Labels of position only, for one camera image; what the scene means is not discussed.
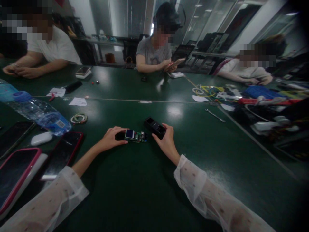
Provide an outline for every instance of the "green table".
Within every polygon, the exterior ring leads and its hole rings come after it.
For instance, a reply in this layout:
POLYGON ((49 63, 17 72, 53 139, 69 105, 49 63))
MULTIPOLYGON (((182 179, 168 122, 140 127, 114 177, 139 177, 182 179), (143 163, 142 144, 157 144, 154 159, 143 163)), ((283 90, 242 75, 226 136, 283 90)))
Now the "green table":
MULTIPOLYGON (((77 66, 35 80, 9 80, 20 90, 39 99, 52 87, 68 85, 76 80, 77 66)), ((199 80, 212 85, 214 79, 188 74, 187 78, 165 79, 158 73, 142 82, 135 70, 94 67, 93 75, 68 95, 69 101, 56 98, 51 104, 66 118, 78 112, 89 116, 85 125, 73 131, 85 134, 75 162, 113 126, 145 130, 143 121, 152 116, 159 122, 174 126, 175 144, 181 154, 209 178, 236 196, 277 231, 288 231, 301 207, 304 187, 249 138, 229 116, 217 107, 194 102, 192 83, 199 80), (99 85, 91 82, 100 81, 99 85), (68 106, 72 97, 89 96, 86 107, 68 106), (140 100, 152 103, 140 103, 140 100), (205 112, 209 108, 226 120, 222 123, 205 112)), ((24 118, 1 104, 1 125, 6 128, 24 118)), ((29 146, 29 134, 19 148, 29 146)), ((42 145, 49 153, 59 138, 42 145)), ((220 226, 205 220, 187 200, 173 177, 175 167, 150 139, 145 144, 129 143, 98 156, 82 181, 90 195, 68 216, 56 231, 221 231, 220 226)), ((46 183, 38 180, 17 201, 9 216, 32 199, 46 183)))

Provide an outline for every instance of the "phone screen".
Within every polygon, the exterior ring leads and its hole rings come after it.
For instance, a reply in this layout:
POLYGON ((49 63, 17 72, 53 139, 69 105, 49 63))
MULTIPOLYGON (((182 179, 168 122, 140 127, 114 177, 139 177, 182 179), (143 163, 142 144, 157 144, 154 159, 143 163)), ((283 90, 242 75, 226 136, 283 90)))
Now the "phone screen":
POLYGON ((71 157, 75 153, 75 148, 82 138, 82 133, 65 133, 55 149, 49 154, 47 169, 42 176, 42 180, 55 179, 58 173, 69 165, 71 157))
POLYGON ((90 70, 89 67, 82 67, 81 69, 79 69, 79 70, 76 72, 76 74, 77 74, 77 75, 85 75, 85 74, 88 72, 88 70, 90 70))
POLYGON ((0 157, 7 154, 15 143, 34 126, 34 122, 17 122, 0 137, 0 157))
POLYGON ((0 208, 2 208, 37 152, 37 149, 16 151, 0 169, 0 208))

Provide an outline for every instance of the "white sheer sleeve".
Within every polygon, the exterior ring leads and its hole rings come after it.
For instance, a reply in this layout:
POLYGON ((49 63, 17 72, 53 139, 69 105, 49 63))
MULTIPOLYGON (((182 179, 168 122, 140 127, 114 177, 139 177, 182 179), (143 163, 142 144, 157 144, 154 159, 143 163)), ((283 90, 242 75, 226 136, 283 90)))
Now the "white sheer sleeve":
POLYGON ((174 177, 192 205, 204 218, 218 222, 225 232, 273 232, 262 218, 243 203, 207 179, 184 155, 174 177))
POLYGON ((47 188, 17 211, 0 232, 51 232, 88 194, 74 170, 65 167, 47 188))

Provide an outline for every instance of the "blue bottle cap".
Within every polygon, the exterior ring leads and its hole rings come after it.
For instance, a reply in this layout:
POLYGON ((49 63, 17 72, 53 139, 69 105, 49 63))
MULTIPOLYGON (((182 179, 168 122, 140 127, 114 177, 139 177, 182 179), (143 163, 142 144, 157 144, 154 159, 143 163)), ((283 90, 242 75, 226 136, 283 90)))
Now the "blue bottle cap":
POLYGON ((32 96, 26 91, 19 91, 13 94, 14 101, 27 102, 32 99, 32 96))

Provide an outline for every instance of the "phone with red case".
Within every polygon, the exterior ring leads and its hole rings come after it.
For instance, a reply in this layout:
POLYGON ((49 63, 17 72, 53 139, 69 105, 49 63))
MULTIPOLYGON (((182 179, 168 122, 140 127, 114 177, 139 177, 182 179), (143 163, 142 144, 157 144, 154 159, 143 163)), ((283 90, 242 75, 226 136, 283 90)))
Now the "phone with red case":
POLYGON ((36 167, 41 153, 40 148, 20 149, 13 152, 0 166, 0 220, 5 217, 45 161, 47 156, 42 154, 46 157, 39 162, 39 167, 36 167))
POLYGON ((70 165, 82 138, 81 132, 67 132, 60 138, 54 150, 48 155, 46 170, 43 171, 41 180, 54 180, 65 166, 70 165))

